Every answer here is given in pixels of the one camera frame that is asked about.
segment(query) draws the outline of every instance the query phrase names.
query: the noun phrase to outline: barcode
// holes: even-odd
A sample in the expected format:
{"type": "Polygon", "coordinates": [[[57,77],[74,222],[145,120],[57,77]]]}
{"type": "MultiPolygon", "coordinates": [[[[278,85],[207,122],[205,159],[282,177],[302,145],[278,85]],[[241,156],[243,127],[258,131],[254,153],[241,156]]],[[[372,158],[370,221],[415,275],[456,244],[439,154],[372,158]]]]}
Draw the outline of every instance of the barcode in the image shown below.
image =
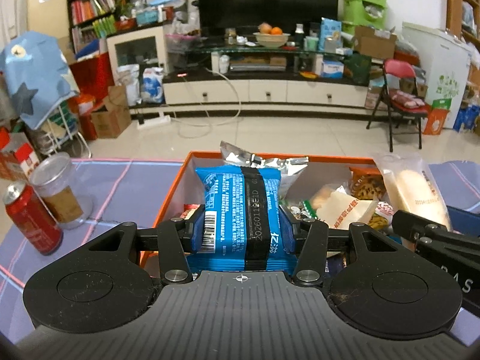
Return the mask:
{"type": "Polygon", "coordinates": [[[205,211],[203,224],[203,241],[199,253],[215,253],[215,236],[217,235],[217,212],[205,211]]]}

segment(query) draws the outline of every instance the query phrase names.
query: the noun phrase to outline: fruit bowl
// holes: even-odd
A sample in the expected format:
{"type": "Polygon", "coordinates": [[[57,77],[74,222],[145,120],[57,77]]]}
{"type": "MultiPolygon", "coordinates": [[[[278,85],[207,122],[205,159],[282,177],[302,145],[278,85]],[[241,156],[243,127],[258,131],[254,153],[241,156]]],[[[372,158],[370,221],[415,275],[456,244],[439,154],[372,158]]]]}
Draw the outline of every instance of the fruit bowl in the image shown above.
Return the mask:
{"type": "Polygon", "coordinates": [[[260,32],[255,32],[254,35],[260,45],[270,49],[276,49],[283,46],[289,40],[290,36],[290,34],[270,35],[262,34],[260,32]]]}

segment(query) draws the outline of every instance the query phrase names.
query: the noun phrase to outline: red soda can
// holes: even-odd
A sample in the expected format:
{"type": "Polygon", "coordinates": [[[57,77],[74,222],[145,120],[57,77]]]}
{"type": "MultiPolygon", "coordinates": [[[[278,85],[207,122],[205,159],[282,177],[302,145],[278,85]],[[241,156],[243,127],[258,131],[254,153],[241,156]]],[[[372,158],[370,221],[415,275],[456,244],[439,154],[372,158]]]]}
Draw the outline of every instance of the red soda can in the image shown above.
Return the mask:
{"type": "Polygon", "coordinates": [[[41,254],[51,254],[62,242],[63,232],[25,181],[15,181],[3,195],[5,210],[13,223],[41,254]]]}

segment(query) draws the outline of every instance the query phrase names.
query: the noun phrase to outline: gray star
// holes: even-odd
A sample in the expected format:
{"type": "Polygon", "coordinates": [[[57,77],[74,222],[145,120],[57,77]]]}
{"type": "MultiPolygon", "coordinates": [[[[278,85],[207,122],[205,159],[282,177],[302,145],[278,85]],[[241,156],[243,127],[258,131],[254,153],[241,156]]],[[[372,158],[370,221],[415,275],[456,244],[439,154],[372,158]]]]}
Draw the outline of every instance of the gray star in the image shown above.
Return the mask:
{"type": "Polygon", "coordinates": [[[15,107],[17,114],[33,115],[32,99],[37,94],[38,89],[28,89],[23,82],[18,88],[17,92],[11,96],[11,101],[15,107]]]}

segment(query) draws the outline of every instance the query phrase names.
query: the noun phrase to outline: clear plastic jar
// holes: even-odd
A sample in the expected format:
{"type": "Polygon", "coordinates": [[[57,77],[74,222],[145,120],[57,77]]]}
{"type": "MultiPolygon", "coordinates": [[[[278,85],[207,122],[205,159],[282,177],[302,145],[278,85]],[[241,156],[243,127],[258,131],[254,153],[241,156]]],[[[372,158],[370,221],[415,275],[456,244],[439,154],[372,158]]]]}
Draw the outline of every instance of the clear plastic jar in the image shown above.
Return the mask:
{"type": "Polygon", "coordinates": [[[42,161],[31,174],[30,183],[61,228],[80,226],[92,214],[93,197],[75,174],[67,153],[42,161]]]}

